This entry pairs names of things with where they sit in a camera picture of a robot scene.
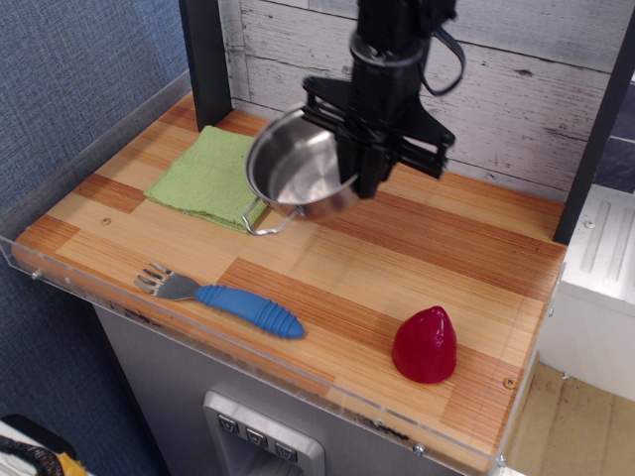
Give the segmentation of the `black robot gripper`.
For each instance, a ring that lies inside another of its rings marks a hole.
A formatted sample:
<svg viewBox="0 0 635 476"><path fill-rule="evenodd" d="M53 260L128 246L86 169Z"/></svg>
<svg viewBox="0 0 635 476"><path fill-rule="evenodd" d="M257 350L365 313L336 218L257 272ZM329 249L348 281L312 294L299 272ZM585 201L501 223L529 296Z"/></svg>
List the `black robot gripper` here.
<svg viewBox="0 0 635 476"><path fill-rule="evenodd" d="M351 79L303 81L305 117L335 134L339 178L358 176L361 199L373 198L397 163L436 179L445 171L454 135L419 97L427 53L356 52Z"/></svg>

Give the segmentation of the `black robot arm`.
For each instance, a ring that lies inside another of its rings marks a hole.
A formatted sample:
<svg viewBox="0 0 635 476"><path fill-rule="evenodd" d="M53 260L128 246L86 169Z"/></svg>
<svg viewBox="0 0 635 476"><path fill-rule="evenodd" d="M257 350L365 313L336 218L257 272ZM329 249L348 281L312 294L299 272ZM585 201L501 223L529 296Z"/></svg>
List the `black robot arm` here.
<svg viewBox="0 0 635 476"><path fill-rule="evenodd" d="M373 197L397 163L443 174L455 136L424 108L420 92L429 87L432 39L465 61L443 27L455 16L452 1L361 1L349 44L351 78L304 80L305 117L334 134L340 177L355 180L360 198Z"/></svg>

